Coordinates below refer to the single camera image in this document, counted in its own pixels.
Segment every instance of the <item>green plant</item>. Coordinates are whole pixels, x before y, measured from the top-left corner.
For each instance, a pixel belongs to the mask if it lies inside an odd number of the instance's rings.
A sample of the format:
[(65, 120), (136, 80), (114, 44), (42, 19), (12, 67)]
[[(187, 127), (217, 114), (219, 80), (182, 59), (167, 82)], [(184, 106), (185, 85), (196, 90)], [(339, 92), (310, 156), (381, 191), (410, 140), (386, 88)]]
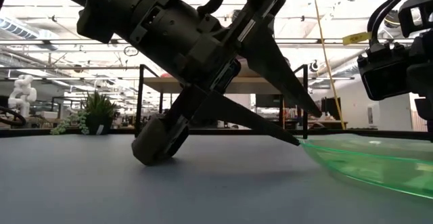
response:
[(84, 135), (89, 134), (89, 128), (86, 126), (86, 118), (88, 113), (84, 110), (78, 111), (76, 114), (71, 114), (62, 122), (60, 122), (57, 127), (51, 130), (52, 135), (60, 135), (66, 132), (66, 128), (70, 127), (73, 122), (78, 124), (79, 129), (81, 129), (81, 133)]
[(113, 118), (116, 104), (112, 103), (106, 95), (101, 95), (95, 91), (93, 95), (87, 92), (84, 107), (85, 111), (92, 116)]

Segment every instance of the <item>potted plant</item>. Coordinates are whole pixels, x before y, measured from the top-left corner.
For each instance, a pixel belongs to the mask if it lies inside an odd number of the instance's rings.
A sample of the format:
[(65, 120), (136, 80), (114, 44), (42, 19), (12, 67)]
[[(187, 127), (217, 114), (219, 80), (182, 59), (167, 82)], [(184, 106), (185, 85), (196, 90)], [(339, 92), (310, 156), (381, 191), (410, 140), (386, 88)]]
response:
[(86, 112), (86, 126), (90, 135), (106, 135), (114, 120), (116, 104), (97, 91), (93, 95), (87, 92), (84, 101)]
[(51, 130), (51, 134), (59, 135), (66, 131), (67, 127), (76, 123), (85, 135), (106, 135), (110, 131), (114, 119), (116, 104), (97, 91), (93, 94), (87, 92), (87, 98), (82, 102), (85, 109), (71, 114), (63, 120), (56, 128)]

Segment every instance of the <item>gray table surface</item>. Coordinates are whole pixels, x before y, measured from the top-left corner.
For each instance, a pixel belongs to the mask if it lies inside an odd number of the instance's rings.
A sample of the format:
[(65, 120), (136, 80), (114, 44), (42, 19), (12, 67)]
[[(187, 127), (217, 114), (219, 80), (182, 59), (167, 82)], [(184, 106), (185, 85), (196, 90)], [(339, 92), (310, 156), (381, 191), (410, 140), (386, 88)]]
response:
[(132, 135), (0, 139), (0, 223), (431, 223), (432, 201), (335, 178), (265, 136), (191, 136), (145, 167)]

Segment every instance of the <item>yellow tape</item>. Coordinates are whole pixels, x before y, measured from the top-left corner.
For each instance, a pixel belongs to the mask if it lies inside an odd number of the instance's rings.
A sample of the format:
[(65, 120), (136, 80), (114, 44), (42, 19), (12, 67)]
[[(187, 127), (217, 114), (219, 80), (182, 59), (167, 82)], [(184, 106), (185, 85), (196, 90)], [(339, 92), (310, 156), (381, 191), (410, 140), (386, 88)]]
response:
[(350, 45), (371, 39), (371, 32), (361, 32), (343, 37), (343, 45)]

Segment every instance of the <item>green plastic plate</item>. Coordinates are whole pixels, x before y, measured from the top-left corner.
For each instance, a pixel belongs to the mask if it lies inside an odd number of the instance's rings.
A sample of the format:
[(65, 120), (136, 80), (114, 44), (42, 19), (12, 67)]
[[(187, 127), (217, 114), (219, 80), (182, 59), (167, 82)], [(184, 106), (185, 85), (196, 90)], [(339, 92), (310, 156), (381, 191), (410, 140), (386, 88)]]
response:
[(433, 143), (357, 135), (311, 136), (305, 152), (331, 171), (433, 199)]

